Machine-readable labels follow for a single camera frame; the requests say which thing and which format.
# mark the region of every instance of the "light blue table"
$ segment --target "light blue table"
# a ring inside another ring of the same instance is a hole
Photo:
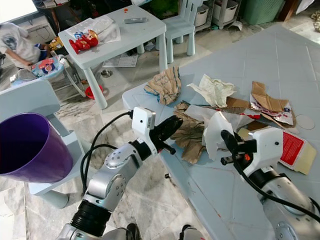
[[[87,51],[81,51],[80,54],[76,54],[69,43],[71,36],[66,31],[59,32],[58,34],[71,58],[83,69],[94,98],[101,109],[105,109],[108,104],[99,88],[91,67],[137,46],[138,53],[142,54],[144,52],[143,44],[158,37],[160,72],[168,68],[165,39],[166,24],[138,6],[131,5],[126,8],[128,9],[126,13],[124,8],[122,8],[107,14],[119,25],[121,41],[99,44]],[[124,19],[132,18],[147,18],[147,22],[125,24]]]
[[[310,141],[320,153],[318,44],[275,25],[181,67],[181,96],[176,102],[161,105],[140,85],[123,94],[124,105],[128,109],[142,106],[155,111],[158,124],[171,116],[173,107],[182,100],[207,104],[202,96],[186,87],[190,83],[198,85],[203,74],[235,84],[236,98],[248,101],[252,81],[259,81],[266,84],[266,91],[272,97],[289,99],[296,115],[307,115],[315,122],[312,130],[297,128],[299,136]],[[177,153],[171,156],[164,152],[162,160],[214,240],[275,239],[256,192],[240,179],[231,164],[221,165],[221,152],[215,161],[204,152],[197,164],[190,165],[181,159],[183,149],[173,146]],[[298,188],[318,202],[319,171],[319,154],[309,175],[278,164],[278,172],[285,172]]]

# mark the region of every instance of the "red bowl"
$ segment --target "red bowl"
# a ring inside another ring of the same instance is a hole
[[[104,88],[101,85],[99,85],[99,88],[100,88],[101,92],[103,93],[104,92]],[[92,93],[91,87],[88,86],[86,88],[86,90],[84,91],[84,93],[88,98],[95,99],[94,94]]]

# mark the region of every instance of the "child's arm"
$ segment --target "child's arm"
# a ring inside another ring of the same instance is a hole
[[[19,61],[20,63],[22,63],[23,65],[27,66],[27,67],[30,66],[31,64],[33,64],[30,61],[24,60],[23,58],[21,58],[18,54],[16,54],[14,51],[12,51],[9,48],[5,51],[5,53],[8,54],[9,56],[11,56],[12,58],[14,58],[15,60]]]

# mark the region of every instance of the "tiled floor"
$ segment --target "tiled floor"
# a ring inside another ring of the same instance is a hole
[[[284,26],[320,43],[320,33],[315,32],[310,14],[318,10],[316,5],[294,16]],[[236,28],[198,32],[195,36],[196,54],[187,56],[187,39],[174,45],[172,66],[183,66],[214,51],[231,45],[256,32],[262,31],[274,23],[257,26],[244,24],[242,31]],[[93,100],[80,96],[61,102],[59,119],[70,130],[87,141],[92,141],[96,132],[113,117],[124,111],[122,94],[145,83],[158,72],[158,52],[146,52],[139,56],[135,68],[111,68],[113,75],[99,79],[105,89],[108,108],[101,111]],[[9,77],[16,72],[14,67],[5,68],[1,75],[0,90],[9,87]],[[99,143],[121,146],[133,140],[129,118],[124,117],[105,131]],[[93,166],[101,166],[109,150],[97,151]],[[192,224],[210,239],[190,205],[182,197],[179,189],[169,179],[164,179],[166,168],[158,157],[150,157],[133,179],[126,193],[112,214],[106,231],[115,227],[125,227],[128,223],[137,223],[143,240],[177,239],[184,224]],[[81,200],[81,181],[74,179],[57,190],[70,193],[70,200],[64,209],[56,209],[41,198],[29,193],[28,184],[0,177],[0,239],[1,240],[54,240],[64,224],[68,223],[76,212]]]

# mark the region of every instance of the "purple trash can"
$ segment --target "purple trash can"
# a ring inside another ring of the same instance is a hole
[[[72,166],[67,146],[44,116],[21,113],[0,123],[0,176],[54,183]]]

